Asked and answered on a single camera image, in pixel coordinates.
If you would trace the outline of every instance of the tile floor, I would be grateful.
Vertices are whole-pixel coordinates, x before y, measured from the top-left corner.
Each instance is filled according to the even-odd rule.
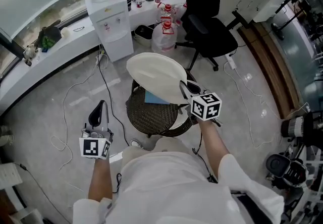
[[[243,41],[234,32],[239,45]],[[134,41],[135,54],[149,51]],[[175,59],[183,66],[188,66],[192,59],[194,50],[190,48],[178,48],[169,57]],[[115,63],[109,63],[107,69],[103,70],[106,81],[111,84],[110,91],[113,98],[115,115],[124,123],[127,140],[139,139],[147,148],[152,149],[157,137],[147,139],[138,132],[129,122],[126,114],[125,102],[127,101],[132,78],[128,74],[125,65],[128,58]],[[263,98],[277,109],[265,78],[261,73],[252,54],[247,47],[239,48],[233,56],[237,64],[237,70],[241,76],[248,73],[252,79],[248,82],[249,87],[256,93],[262,94]],[[259,98],[254,97],[247,90],[237,74],[226,65],[226,70],[237,80],[243,98],[248,107],[251,119],[252,135],[255,146],[264,141],[272,143],[264,144],[258,149],[253,148],[249,133],[249,122],[246,108],[237,90],[234,81],[225,74],[223,67],[225,57],[217,58],[220,66],[218,72],[212,70],[212,65],[204,58],[198,58],[192,74],[196,80],[211,91],[216,92],[223,101],[220,120],[223,126],[219,133],[230,152],[237,158],[241,167],[254,180],[269,186],[264,180],[266,171],[264,161],[269,154],[285,150],[285,140],[281,141],[278,136],[280,121],[272,114],[265,104],[259,104]],[[31,91],[19,103],[17,103],[6,116],[6,121],[11,125],[15,135],[13,146],[7,146],[6,153],[18,163],[23,163],[33,173],[44,191],[56,207],[69,219],[72,220],[72,205],[80,199],[85,198],[91,180],[94,161],[82,158],[79,153],[80,130],[89,113],[97,106],[101,99],[109,100],[104,82],[96,69],[92,77],[84,84],[75,86],[68,94],[65,101],[66,121],[68,125],[68,145],[73,152],[73,160],[64,166],[60,166],[71,157],[68,149],[58,151],[51,143],[52,136],[61,137],[65,140],[65,125],[62,112],[62,100],[67,89],[74,83],[82,82],[92,71],[95,63],[95,54],[88,56],[82,64],[68,68],[55,74]],[[267,114],[261,117],[263,109]],[[114,142],[110,155],[116,155],[126,148],[123,139],[121,125],[111,116],[110,129],[115,133]],[[188,132],[179,137],[189,148],[197,147],[199,144],[199,128],[192,127]],[[57,139],[53,139],[57,147],[62,147]],[[202,146],[201,155],[205,158],[205,149]],[[116,187],[115,176],[120,171],[121,161],[114,161],[112,166],[112,179]],[[65,223],[60,215],[53,209],[42,192],[36,186],[27,172],[19,169],[23,183],[18,185],[18,190],[28,206],[38,208],[43,216],[48,217],[54,223]],[[68,185],[70,183],[84,192]]]

